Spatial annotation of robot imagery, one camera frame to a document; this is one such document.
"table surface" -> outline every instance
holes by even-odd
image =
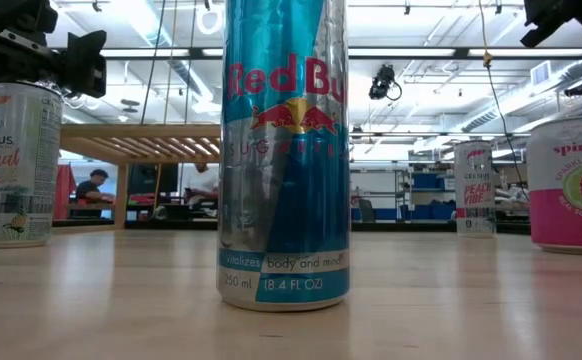
[[[0,250],[0,359],[582,359],[582,256],[526,236],[352,238],[346,302],[297,314],[223,304],[215,232]]]

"aluminum can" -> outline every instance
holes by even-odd
[[[217,286],[300,311],[349,289],[346,4],[226,2]]]
[[[533,129],[527,161],[533,242],[582,253],[582,117]]]
[[[62,100],[0,83],[0,247],[44,245],[53,218]]]
[[[466,141],[454,148],[458,235],[492,237],[496,232],[491,143]]]

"energy drink can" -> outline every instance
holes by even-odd
[[[346,5],[226,3],[218,289],[261,311],[349,289]]]
[[[533,129],[527,155],[533,242],[582,254],[582,117]]]
[[[49,238],[61,119],[59,94],[0,84],[0,247],[40,246]]]
[[[491,143],[466,141],[455,146],[458,235],[492,237],[496,232]]]

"wooden table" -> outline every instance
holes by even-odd
[[[0,251],[0,360],[582,359],[582,256],[528,237],[353,233],[339,306],[224,305],[216,233],[57,236]]]
[[[114,225],[124,229],[130,164],[217,163],[219,125],[64,124],[60,148],[118,167]],[[83,227],[93,231],[92,227]]]

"cable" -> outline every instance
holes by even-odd
[[[144,105],[142,106],[142,119],[140,125],[144,125],[144,117],[147,114],[147,104],[149,103],[149,92],[151,92],[151,82],[153,81],[153,72],[155,71],[155,57],[158,56],[158,48],[160,47],[160,35],[162,35],[162,24],[164,23],[164,12],[166,10],[166,0],[162,0],[162,11],[160,12],[160,23],[158,24],[158,35],[153,47],[153,61],[151,62],[151,72],[149,73],[149,81],[147,82],[147,93],[144,96]]]
[[[397,86],[397,87],[398,87],[398,89],[400,89],[400,95],[398,95],[398,97],[397,97],[397,98],[395,98],[395,99],[394,99],[394,98],[391,98],[391,97],[389,96],[389,94],[388,94],[388,93],[387,93],[387,95],[385,95],[385,96],[387,97],[387,99],[389,99],[389,100],[391,100],[391,101],[393,101],[393,102],[396,102],[396,101],[400,100],[400,98],[402,97],[402,86],[400,86],[400,84],[398,84],[398,82],[397,82],[397,81],[395,81],[395,80],[393,80],[393,84],[394,84],[395,86]]]
[[[191,22],[191,46],[193,46],[193,34],[195,34],[195,20],[196,20],[196,16],[198,15],[198,0],[194,0],[193,1],[193,19]],[[191,60],[189,60],[188,66],[186,65],[187,63],[182,63],[182,65],[184,65],[187,68],[187,96],[184,98],[184,124],[187,124],[187,121],[189,120],[189,89],[191,89],[191,86],[189,86],[189,84],[191,84],[191,71],[192,70],[192,66],[193,64],[191,63]]]
[[[491,85],[491,91],[493,92],[493,98],[495,99],[495,105],[498,109],[498,114],[500,115],[500,119],[502,119],[502,126],[504,128],[504,137],[507,139],[507,143],[509,144],[509,148],[511,149],[511,154],[513,155],[513,166],[515,167],[515,172],[518,175],[518,184],[520,185],[520,189],[522,189],[522,194],[529,202],[529,196],[527,195],[526,191],[524,191],[524,187],[522,186],[522,174],[520,173],[520,167],[518,166],[518,160],[515,156],[515,149],[513,148],[513,143],[511,142],[511,137],[509,131],[507,130],[507,122],[504,119],[504,115],[502,114],[502,109],[500,108],[500,100],[498,99],[498,93],[495,90],[495,85],[493,84],[493,76],[491,74],[491,61],[493,60],[493,56],[489,53],[489,42],[487,41],[487,25],[486,20],[484,18],[484,9],[482,8],[482,0],[478,0],[478,6],[480,7],[480,19],[482,21],[482,40],[484,41],[484,62],[483,65],[487,68],[487,73],[489,75],[489,84]]]
[[[178,8],[178,0],[175,0],[175,8]],[[171,38],[175,39],[175,29],[178,25],[178,16],[177,14],[173,15],[173,24],[171,31]],[[173,44],[171,44],[171,52],[169,54],[169,63],[173,61]],[[163,125],[167,124],[167,115],[169,114],[169,95],[171,94],[171,75],[173,71],[169,71],[169,79],[167,80],[167,97],[164,99],[164,119],[162,120]]]

